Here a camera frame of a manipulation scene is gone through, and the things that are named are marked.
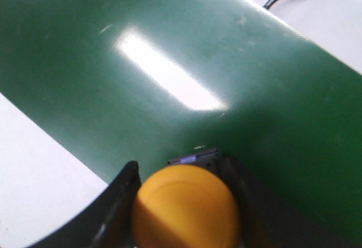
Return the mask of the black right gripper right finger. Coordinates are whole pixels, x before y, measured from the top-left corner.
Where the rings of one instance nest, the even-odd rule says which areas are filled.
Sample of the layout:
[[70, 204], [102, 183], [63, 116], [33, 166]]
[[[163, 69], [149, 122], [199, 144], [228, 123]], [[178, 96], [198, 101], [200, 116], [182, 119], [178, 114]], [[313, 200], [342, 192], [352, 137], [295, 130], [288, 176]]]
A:
[[217, 167], [240, 207], [247, 247], [359, 247], [286, 203], [240, 160], [219, 155]]

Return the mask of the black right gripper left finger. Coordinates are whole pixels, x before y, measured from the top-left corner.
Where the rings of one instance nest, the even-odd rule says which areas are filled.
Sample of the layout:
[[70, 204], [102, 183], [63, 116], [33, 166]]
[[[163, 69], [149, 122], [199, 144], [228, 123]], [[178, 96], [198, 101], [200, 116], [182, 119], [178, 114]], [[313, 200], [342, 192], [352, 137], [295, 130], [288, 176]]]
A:
[[131, 208], [140, 186], [138, 162], [129, 161], [88, 207], [31, 247], [135, 247]]

